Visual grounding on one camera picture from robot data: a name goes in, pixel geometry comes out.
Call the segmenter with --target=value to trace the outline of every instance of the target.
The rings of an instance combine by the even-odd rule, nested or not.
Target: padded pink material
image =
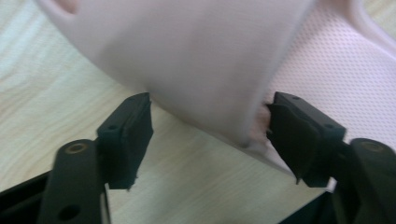
[[[259,160],[284,167],[264,136],[275,91],[305,98],[347,139],[396,148],[396,45],[359,0],[84,0],[73,13],[36,1],[110,76]]]

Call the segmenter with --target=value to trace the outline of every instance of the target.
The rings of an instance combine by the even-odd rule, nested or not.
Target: metal screw
[[[382,148],[380,145],[373,142],[362,142],[361,146],[373,152],[381,152],[384,150],[384,148]]]
[[[69,146],[69,147],[65,150],[65,152],[66,152],[67,154],[76,154],[76,153],[79,153],[79,152],[84,151],[85,149],[87,149],[87,147],[88,147],[87,144],[84,144],[84,143],[75,143],[75,144]]]

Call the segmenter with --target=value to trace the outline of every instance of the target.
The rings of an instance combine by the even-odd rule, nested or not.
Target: light wood surface
[[[366,6],[396,36],[395,1]],[[80,55],[34,2],[0,0],[0,191],[48,171],[63,144],[94,139],[135,93]],[[113,223],[277,223],[321,193],[156,105],[152,119],[136,184],[109,192]]]

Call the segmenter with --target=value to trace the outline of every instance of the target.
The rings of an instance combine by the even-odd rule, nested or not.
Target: wooden table
[[[396,1],[366,6],[396,36]],[[0,1],[0,190],[48,171],[63,144],[94,139],[136,93],[79,54],[34,2]],[[109,193],[113,223],[277,223],[321,193],[156,105],[152,119],[136,184]]]

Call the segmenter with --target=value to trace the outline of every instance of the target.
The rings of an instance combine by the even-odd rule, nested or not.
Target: screw hole
[[[110,125],[110,126],[108,126],[108,129],[109,130],[116,130],[116,129],[118,129],[119,127],[117,126],[117,125]]]
[[[80,212],[79,206],[75,204],[67,205],[59,213],[59,219],[61,221],[67,221],[78,216]]]

